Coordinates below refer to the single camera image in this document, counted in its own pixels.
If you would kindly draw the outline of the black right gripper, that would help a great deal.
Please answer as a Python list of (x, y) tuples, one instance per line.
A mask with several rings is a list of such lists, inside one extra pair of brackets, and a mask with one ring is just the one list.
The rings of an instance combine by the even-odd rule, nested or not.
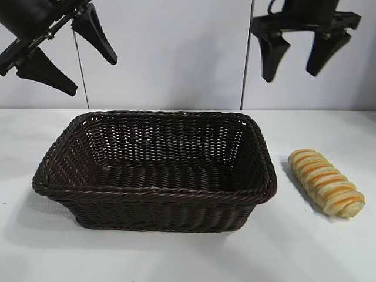
[(255, 17), (252, 34), (258, 37), (262, 60), (262, 77), (270, 83), (277, 68), (291, 46), (283, 32), (312, 31), (314, 40), (306, 71), (317, 76), (331, 57), (349, 43), (347, 32), (337, 29), (357, 29), (361, 16), (354, 12), (337, 11), (338, 1), (284, 1), (280, 11), (273, 11), (270, 1), (267, 15)]

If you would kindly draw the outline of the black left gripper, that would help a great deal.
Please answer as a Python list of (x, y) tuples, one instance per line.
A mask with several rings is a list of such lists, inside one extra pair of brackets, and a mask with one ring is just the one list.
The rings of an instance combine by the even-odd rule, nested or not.
[(73, 19), (72, 29), (88, 41), (111, 65), (118, 57), (88, 1), (1, 1), (1, 25), (16, 39), (1, 53), (1, 76), (16, 65), (17, 76), (75, 96), (77, 85), (61, 72), (38, 46), (52, 39)]

